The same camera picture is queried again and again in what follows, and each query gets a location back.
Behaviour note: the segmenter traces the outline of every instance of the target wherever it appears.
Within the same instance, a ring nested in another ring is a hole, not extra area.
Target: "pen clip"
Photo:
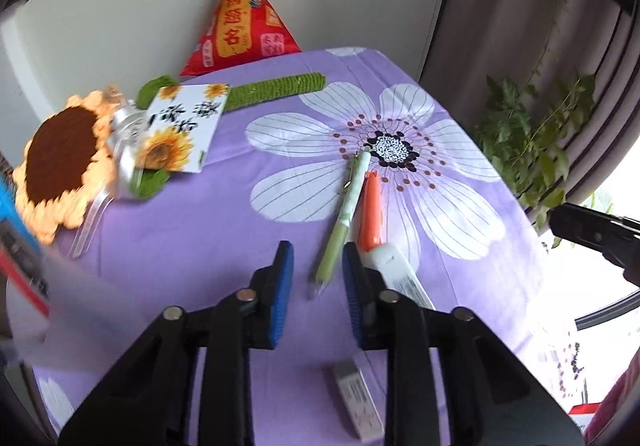
[[[349,179],[347,180],[346,183],[344,183],[344,186],[342,187],[342,193],[346,193],[347,189],[351,185],[351,178],[353,177],[353,168],[354,168],[354,165],[355,165],[355,162],[356,162],[357,158],[358,158],[358,153],[356,152],[356,155],[354,155],[353,158],[350,159]]]

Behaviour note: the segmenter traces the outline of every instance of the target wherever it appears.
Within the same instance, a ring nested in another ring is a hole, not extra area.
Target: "brown sunflower center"
[[[166,168],[171,159],[171,147],[166,143],[153,147],[146,155],[145,166],[152,169]]]
[[[27,195],[35,205],[82,186],[82,174],[95,153],[96,120],[91,111],[71,107],[40,126],[29,148],[26,169]]]

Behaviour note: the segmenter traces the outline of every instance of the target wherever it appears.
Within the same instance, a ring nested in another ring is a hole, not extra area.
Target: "green crocheted stem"
[[[232,87],[226,99],[225,112],[287,96],[316,92],[324,89],[326,78],[319,72],[296,74],[274,80],[258,81]]]
[[[154,100],[160,87],[179,85],[180,83],[171,76],[161,76],[145,83],[138,92],[136,107],[146,110]],[[258,103],[296,96],[308,92],[321,91],[326,86],[324,74],[310,72],[296,74],[274,80],[258,81],[247,85],[239,85],[229,90],[226,99],[225,112],[235,111]],[[132,185],[132,193],[140,200],[151,199],[164,188],[171,174],[166,170],[144,170],[140,178],[140,185],[135,189]]]
[[[141,111],[146,111],[154,100],[161,87],[169,87],[172,85],[180,85],[180,82],[171,76],[161,76],[154,80],[146,82],[138,91],[136,98],[136,107]]]

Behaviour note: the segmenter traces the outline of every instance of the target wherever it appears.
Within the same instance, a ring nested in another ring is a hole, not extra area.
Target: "metal screw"
[[[400,295],[390,289],[385,289],[378,297],[387,303],[396,303],[400,299]]]
[[[236,298],[240,301],[254,301],[256,296],[257,294],[253,289],[240,289],[240,291],[236,292]]]
[[[453,316],[462,321],[471,321],[476,317],[471,309],[467,309],[466,307],[456,307],[453,309]]]
[[[180,309],[180,307],[172,305],[171,307],[167,307],[166,309],[164,309],[164,312],[162,312],[162,317],[164,317],[165,320],[174,321],[182,318],[183,313],[184,311]]]

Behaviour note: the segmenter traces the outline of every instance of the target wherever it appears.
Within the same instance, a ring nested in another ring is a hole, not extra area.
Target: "red snack bag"
[[[300,52],[268,0],[221,0],[180,76]]]

